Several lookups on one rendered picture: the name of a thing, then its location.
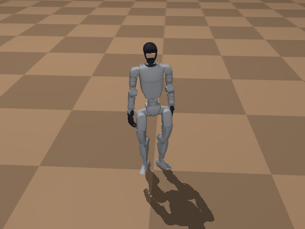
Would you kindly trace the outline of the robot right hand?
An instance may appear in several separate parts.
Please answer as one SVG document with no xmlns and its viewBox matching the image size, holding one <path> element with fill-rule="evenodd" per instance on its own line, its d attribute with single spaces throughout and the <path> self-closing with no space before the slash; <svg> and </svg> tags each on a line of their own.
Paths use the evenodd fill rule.
<svg viewBox="0 0 305 229">
<path fill-rule="evenodd" d="M 134 111 L 132 110 L 132 111 L 130 112 L 130 114 L 127 113 L 127 115 L 128 115 L 128 123 L 129 123 L 131 126 L 136 127 L 137 124 L 136 124 L 136 123 L 134 122 L 134 120 L 133 120 Z"/>
</svg>

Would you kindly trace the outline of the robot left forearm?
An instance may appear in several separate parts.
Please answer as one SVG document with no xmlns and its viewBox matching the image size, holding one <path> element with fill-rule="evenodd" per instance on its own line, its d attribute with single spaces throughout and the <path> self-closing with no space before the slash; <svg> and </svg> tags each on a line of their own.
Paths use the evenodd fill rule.
<svg viewBox="0 0 305 229">
<path fill-rule="evenodd" d="M 175 102 L 174 101 L 174 92 L 167 93 L 167 96 L 168 96 L 168 105 L 169 105 L 169 108 L 170 108 L 171 105 L 173 105 L 174 108 L 175 108 L 175 104 L 174 104 L 174 102 Z"/>
</svg>

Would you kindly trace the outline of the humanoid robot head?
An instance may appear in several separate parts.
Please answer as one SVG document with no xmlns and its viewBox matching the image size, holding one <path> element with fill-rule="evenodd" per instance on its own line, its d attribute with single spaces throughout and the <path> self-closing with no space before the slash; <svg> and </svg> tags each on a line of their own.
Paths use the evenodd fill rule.
<svg viewBox="0 0 305 229">
<path fill-rule="evenodd" d="M 143 52 L 144 52 L 144 56 L 147 60 L 146 63 L 148 63 L 149 65 L 146 65 L 147 67 L 154 67 L 156 64 L 153 64 L 156 57 L 157 57 L 157 47 L 153 42 L 148 42 L 143 46 Z M 147 58 L 146 54 L 147 53 L 155 53 L 155 58 Z"/>
</svg>

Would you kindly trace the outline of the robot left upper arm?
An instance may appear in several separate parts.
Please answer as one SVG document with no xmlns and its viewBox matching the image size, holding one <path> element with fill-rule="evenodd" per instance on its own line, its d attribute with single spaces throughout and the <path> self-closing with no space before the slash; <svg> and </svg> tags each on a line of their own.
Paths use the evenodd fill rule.
<svg viewBox="0 0 305 229">
<path fill-rule="evenodd" d="M 167 93 L 174 92 L 174 88 L 172 85 L 173 82 L 173 70 L 169 64 L 162 64 L 164 73 L 165 73 L 165 81 L 166 81 L 166 86 L 165 86 L 165 91 Z"/>
</svg>

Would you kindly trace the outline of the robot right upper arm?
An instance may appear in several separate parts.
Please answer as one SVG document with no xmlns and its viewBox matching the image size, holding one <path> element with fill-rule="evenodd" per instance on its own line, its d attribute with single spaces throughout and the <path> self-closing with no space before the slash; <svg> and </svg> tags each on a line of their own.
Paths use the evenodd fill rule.
<svg viewBox="0 0 305 229">
<path fill-rule="evenodd" d="M 131 96 L 137 96 L 137 89 L 135 89 L 137 84 L 137 76 L 139 75 L 140 67 L 132 67 L 130 69 L 129 86 L 131 91 Z"/>
</svg>

